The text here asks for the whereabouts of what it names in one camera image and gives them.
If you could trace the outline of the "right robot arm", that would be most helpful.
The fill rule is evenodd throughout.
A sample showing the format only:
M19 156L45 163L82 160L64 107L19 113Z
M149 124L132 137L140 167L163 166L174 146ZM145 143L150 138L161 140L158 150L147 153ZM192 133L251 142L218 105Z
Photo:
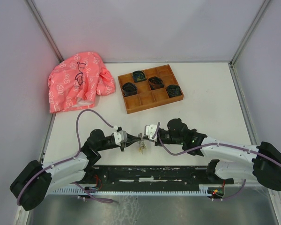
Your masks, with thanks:
M271 143L241 145L220 141L189 129L180 118L171 119L167 129L159 124L146 125L144 139L163 147L172 156L209 158L205 173L210 183L221 179L255 180L268 189L281 191L281 153Z

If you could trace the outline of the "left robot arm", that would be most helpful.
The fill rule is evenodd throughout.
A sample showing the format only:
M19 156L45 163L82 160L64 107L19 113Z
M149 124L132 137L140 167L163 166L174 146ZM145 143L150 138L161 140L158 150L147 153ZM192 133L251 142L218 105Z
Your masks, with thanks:
M51 192L77 181L89 183L94 178L92 166L101 158L100 151L126 147L141 140L126 131L119 130L105 136L100 129L93 130L76 155L40 163L30 161L10 185L10 191L16 197L17 205L26 211L37 207Z

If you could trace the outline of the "metal keyring with yellow grip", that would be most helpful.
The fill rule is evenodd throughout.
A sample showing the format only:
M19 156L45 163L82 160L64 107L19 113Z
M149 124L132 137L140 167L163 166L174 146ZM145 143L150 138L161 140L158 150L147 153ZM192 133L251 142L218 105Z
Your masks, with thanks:
M142 146L142 145L145 145L145 146L146 146L145 141L142 140L143 134L142 134L142 133L139 133L138 136L140 137L140 141L138 141L138 148L139 148L140 146Z

